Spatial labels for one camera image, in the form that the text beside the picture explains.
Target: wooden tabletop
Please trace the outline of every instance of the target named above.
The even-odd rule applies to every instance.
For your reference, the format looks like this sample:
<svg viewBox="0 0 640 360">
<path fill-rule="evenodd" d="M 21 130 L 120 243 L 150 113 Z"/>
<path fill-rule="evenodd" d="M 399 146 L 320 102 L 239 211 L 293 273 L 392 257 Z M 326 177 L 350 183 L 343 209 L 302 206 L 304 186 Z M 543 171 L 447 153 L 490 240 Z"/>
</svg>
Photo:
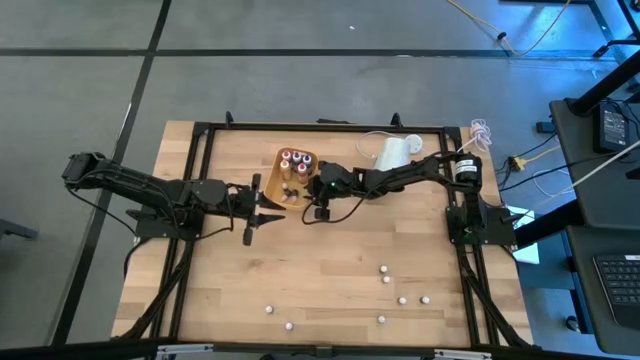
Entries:
<svg viewBox="0 0 640 360">
<path fill-rule="evenodd" d="M 193 122 L 167 122 L 154 175 L 182 178 Z M 461 129 L 463 142 L 468 129 Z M 372 167 L 355 141 L 361 134 L 286 131 L 216 131 L 209 178 L 249 183 L 262 174 L 265 186 L 274 155 L 283 147 L 305 149 L 347 169 Z M 376 153 L 385 136 L 372 135 L 361 148 Z M 419 159 L 439 150 L 435 135 L 423 135 Z M 482 196 L 498 204 L 489 154 L 483 159 Z M 199 173 L 196 159 L 194 176 Z M 332 218 L 342 217 L 357 199 L 332 201 Z M 338 224 L 305 226 L 300 212 L 254 231 L 242 245 L 240 229 L 223 232 L 195 246 L 179 339 L 203 342 L 334 344 L 385 346 L 469 346 L 460 273 L 448 241 L 444 188 L 433 182 L 408 186 L 402 193 L 367 201 Z M 204 232 L 228 225 L 208 216 Z M 113 335 L 128 330 L 156 295 L 168 240 L 155 239 L 131 259 Z M 484 246 L 491 295 L 517 332 L 531 341 L 522 291 L 513 260 L 499 247 Z M 391 282 L 381 281 L 379 266 Z M 428 296 L 428 305 L 420 303 Z M 400 305 L 405 297 L 406 305 Z M 273 314 L 265 312 L 272 306 Z M 161 334 L 167 334 L 169 299 Z M 476 299 L 481 338 L 486 341 L 482 306 Z M 377 317 L 386 317 L 378 324 Z M 285 323 L 294 324 L 293 331 Z"/>
</svg>

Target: desk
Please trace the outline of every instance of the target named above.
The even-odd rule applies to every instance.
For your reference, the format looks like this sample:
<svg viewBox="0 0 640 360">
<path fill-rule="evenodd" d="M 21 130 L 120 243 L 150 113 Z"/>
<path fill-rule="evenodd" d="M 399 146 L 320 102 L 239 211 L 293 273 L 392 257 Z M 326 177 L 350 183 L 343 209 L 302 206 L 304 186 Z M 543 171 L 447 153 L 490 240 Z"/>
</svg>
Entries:
<svg viewBox="0 0 640 360">
<path fill-rule="evenodd" d="M 640 233 L 569 226 L 567 237 L 598 346 L 608 353 L 637 356 L 640 354 L 640 331 L 621 327 L 613 320 L 593 257 L 607 253 L 640 253 Z"/>
<path fill-rule="evenodd" d="M 636 114 L 640 114 L 640 105 L 630 106 Z M 592 116 L 574 115 L 565 101 L 552 101 L 550 108 L 567 163 L 601 155 L 592 150 Z M 630 126 L 633 143 L 637 136 L 633 125 Z M 629 158 L 638 159 L 640 154 L 634 151 Z M 606 160 L 607 158 L 602 158 L 571 166 L 571 180 L 582 178 Z M 640 181 L 628 180 L 625 176 L 627 171 L 638 166 L 640 162 L 609 164 L 575 188 L 576 200 L 517 229 L 519 245 L 532 243 L 562 231 L 567 225 L 586 224 L 590 227 L 640 230 L 640 220 L 633 209 L 634 205 L 629 202 L 629 199 L 640 199 Z"/>
<path fill-rule="evenodd" d="M 182 177 L 193 125 L 167 122 L 155 176 Z M 464 142 L 468 129 L 462 133 Z M 257 172 L 264 186 L 274 154 L 285 146 L 314 152 L 346 168 L 371 167 L 372 160 L 355 149 L 360 135 L 219 130 L 208 177 L 248 183 Z M 439 150 L 437 136 L 422 137 L 422 156 Z M 375 152 L 383 140 L 370 136 L 361 147 Z M 489 154 L 477 155 L 484 163 L 482 196 L 497 204 Z M 332 216 L 342 216 L 356 201 L 333 201 Z M 288 211 L 285 220 L 256 230 L 250 247 L 242 245 L 241 229 L 198 242 L 178 337 L 202 342 L 468 347 L 460 274 L 444 218 L 446 205 L 444 188 L 423 182 L 366 202 L 339 224 L 304 226 L 300 212 Z M 207 217 L 204 232 L 227 224 L 226 218 Z M 128 330 L 156 295 L 167 243 L 155 239 L 132 257 L 113 335 Z M 519 335 L 531 342 L 513 260 L 499 247 L 483 249 L 493 300 Z M 380 264 L 389 267 L 390 284 L 381 282 Z M 399 305 L 400 296 L 408 304 Z M 429 296 L 431 303 L 420 304 L 421 296 Z M 161 335 L 168 331 L 172 300 L 167 304 Z M 267 305 L 275 308 L 274 314 L 265 313 Z M 476 312 L 486 341 L 479 302 Z M 378 315 L 385 315 L 387 323 L 378 324 Z M 293 331 L 285 330 L 286 322 L 295 324 Z"/>
</svg>

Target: black metal frame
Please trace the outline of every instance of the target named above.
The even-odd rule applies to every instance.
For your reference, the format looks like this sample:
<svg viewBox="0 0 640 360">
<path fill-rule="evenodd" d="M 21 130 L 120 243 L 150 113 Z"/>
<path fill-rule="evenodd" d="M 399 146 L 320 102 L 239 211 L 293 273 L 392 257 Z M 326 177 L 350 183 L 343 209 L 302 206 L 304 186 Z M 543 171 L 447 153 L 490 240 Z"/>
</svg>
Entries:
<svg viewBox="0 0 640 360">
<path fill-rule="evenodd" d="M 202 159 L 202 165 L 200 168 L 200 179 L 206 178 L 209 172 L 209 163 L 211 153 L 213 151 L 213 143 L 215 138 L 215 132 L 217 130 L 263 130 L 263 131 L 310 131 L 310 132 L 369 132 L 374 130 L 382 130 L 399 134 L 431 134 L 438 136 L 441 151 L 448 150 L 448 140 L 453 142 L 454 148 L 459 148 L 462 145 L 460 128 L 458 127 L 419 127 L 419 126 L 403 126 L 400 117 L 394 114 L 391 125 L 388 126 L 368 126 L 368 125 L 355 125 L 344 123 L 329 123 L 326 120 L 318 121 L 318 124 L 278 124 L 278 123 L 236 123 L 229 112 L 226 114 L 226 121 L 224 123 L 195 123 L 194 130 L 192 132 L 191 143 L 189 146 L 189 152 L 187 155 L 187 162 L 185 164 L 185 171 L 183 178 L 188 179 L 194 169 L 194 162 L 196 153 L 198 151 L 198 143 L 203 135 L 206 135 L 206 147 L 204 149 L 204 155 Z M 451 164 L 444 167 L 445 176 L 452 176 Z M 447 191 L 449 206 L 456 205 L 455 193 Z M 168 273 L 171 272 L 173 264 L 175 262 L 177 239 L 171 239 L 167 248 L 167 254 L 165 257 L 165 267 L 163 269 L 162 284 L 165 283 Z M 462 262 L 468 261 L 467 251 L 465 245 L 453 244 L 456 249 L 456 255 L 459 264 L 462 295 L 464 300 L 465 314 L 467 317 L 467 324 L 469 330 L 469 338 L 471 347 L 467 349 L 448 349 L 448 350 L 464 350 L 464 351 L 480 351 L 479 348 L 491 346 L 492 351 L 510 351 L 515 348 L 505 348 L 499 346 L 499 338 L 497 327 L 492 317 L 491 311 L 485 308 L 485 318 L 488 329 L 488 345 L 483 345 L 480 342 L 480 336 L 478 331 L 478 323 L 475 313 L 475 306 L 473 301 L 473 291 L 471 289 L 470 281 L 464 276 L 464 269 Z M 193 248 L 189 248 L 187 245 L 185 251 L 188 252 L 188 261 L 191 261 L 191 255 Z M 480 287 L 484 291 L 484 296 L 489 295 L 489 282 L 486 274 L 484 258 L 482 254 L 482 247 L 480 245 L 473 246 L 474 261 L 476 263 L 476 271 L 478 274 L 478 280 L 474 286 Z M 30 359 L 30 358 L 51 358 L 61 357 L 62 355 L 69 356 L 69 358 L 86 358 L 91 354 L 92 358 L 100 358 L 102 353 L 93 354 L 95 351 L 102 351 L 104 354 L 108 354 L 108 358 L 127 358 L 131 354 L 138 356 L 146 356 L 152 358 L 154 351 L 157 352 L 160 345 L 175 345 L 175 344 L 189 344 L 188 342 L 181 342 L 178 340 L 179 324 L 182 316 L 182 307 L 186 296 L 186 283 L 188 281 L 188 272 L 180 280 L 180 285 L 176 290 L 175 303 L 169 328 L 169 337 L 162 338 L 157 337 L 160 332 L 160 324 L 162 322 L 162 311 L 154 319 L 151 326 L 151 338 L 138 339 L 138 340 L 116 340 L 108 342 L 88 343 L 88 344 L 74 344 L 63 345 L 53 344 L 52 347 L 40 347 L 40 348 L 27 348 L 27 349 L 12 349 L 0 351 L 0 357 L 3 358 L 15 358 L 15 359 Z M 228 344 L 228 343 L 215 343 L 211 344 L 211 351 L 245 351 L 245 352 L 272 352 L 272 353 L 289 353 L 289 354 L 310 354 L 319 357 L 335 356 L 338 354 L 344 355 L 395 355 L 395 356 L 424 356 L 427 358 L 435 356 L 436 352 L 441 351 L 431 347 L 358 347 L 358 346 L 317 346 L 317 345 L 286 345 L 286 344 Z M 510 353 L 506 353 L 503 358 L 515 358 Z M 571 357 L 570 354 L 557 354 L 553 352 L 543 352 L 538 348 L 518 349 L 515 353 L 518 358 L 531 359 L 539 358 L 542 354 L 551 357 L 560 356 L 566 358 Z"/>
</svg>

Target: gray floor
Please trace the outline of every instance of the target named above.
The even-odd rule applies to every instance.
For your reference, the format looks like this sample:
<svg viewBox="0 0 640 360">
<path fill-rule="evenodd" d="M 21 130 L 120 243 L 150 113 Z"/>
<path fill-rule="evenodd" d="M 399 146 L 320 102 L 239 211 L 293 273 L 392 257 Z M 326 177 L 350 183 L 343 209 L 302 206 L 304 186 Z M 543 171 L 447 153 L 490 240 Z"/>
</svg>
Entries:
<svg viewBox="0 0 640 360">
<path fill-rule="evenodd" d="M 503 27 L 517 48 L 535 41 L 559 10 L 493 0 L 460 3 Z M 600 3 L 614 34 L 626 36 L 614 4 Z M 157 0 L 3 1 L 0 48 L 146 48 L 160 5 Z M 595 50 L 604 42 L 589 8 L 575 5 L 539 49 Z M 444 0 L 175 1 L 160 40 L 164 49 L 496 46 Z M 0 57 L 0 218 L 40 230 L 34 242 L 14 237 L 0 242 L 1 348 L 48 342 L 89 219 L 88 207 L 64 191 L 59 176 L 73 152 L 111 154 L 141 63 L 138 57 Z M 124 165 L 151 171 L 166 120 L 219 121 L 227 110 L 237 121 L 268 122 L 324 117 L 386 124 L 393 112 L 416 125 L 467 125 L 485 118 L 499 165 L 544 138 L 533 124 L 547 118 L 550 100 L 580 95 L 615 66 L 610 59 L 156 58 Z M 561 163 L 561 154 L 553 153 L 512 175 L 511 182 Z M 568 182 L 555 174 L 540 185 L 555 193 Z M 504 193 L 505 201 L 522 207 L 544 198 L 532 183 Z M 129 207 L 134 205 L 116 198 L 110 210 L 122 214 Z M 107 219 L 70 341 L 108 338 L 130 246 L 131 235 Z M 537 344 L 599 353 L 592 337 L 571 333 L 559 321 L 573 311 L 568 293 L 525 293 Z"/>
</svg>

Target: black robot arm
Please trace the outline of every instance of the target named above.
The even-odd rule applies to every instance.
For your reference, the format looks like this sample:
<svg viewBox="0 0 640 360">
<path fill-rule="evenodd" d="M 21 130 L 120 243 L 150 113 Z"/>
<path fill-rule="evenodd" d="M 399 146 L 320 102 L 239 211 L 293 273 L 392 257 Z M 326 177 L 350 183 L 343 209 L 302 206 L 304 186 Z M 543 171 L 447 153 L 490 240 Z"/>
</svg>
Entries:
<svg viewBox="0 0 640 360">
<path fill-rule="evenodd" d="M 250 245 L 251 228 L 284 218 L 255 214 L 256 205 L 284 210 L 258 191 L 259 174 L 250 186 L 216 179 L 163 180 L 121 166 L 100 153 L 80 153 L 70 157 L 62 178 L 70 191 L 105 189 L 142 204 L 142 210 L 128 210 L 127 214 L 138 221 L 139 231 L 156 235 L 149 237 L 195 241 L 203 237 L 204 215 L 216 215 L 247 220 L 243 243 Z"/>
<path fill-rule="evenodd" d="M 455 179 L 444 175 L 443 168 L 451 162 L 455 166 Z M 348 171 L 336 163 L 320 162 L 320 174 L 310 179 L 307 191 L 318 222 L 330 222 L 329 201 L 336 198 L 360 197 L 376 199 L 389 192 L 400 192 L 404 187 L 420 181 L 434 181 L 447 190 L 464 196 L 464 207 L 447 209 L 447 220 L 453 238 L 466 238 L 473 233 L 478 242 L 486 237 L 486 204 L 480 198 L 482 188 L 482 160 L 472 154 L 438 152 L 419 161 L 387 171 L 354 168 Z"/>
</svg>

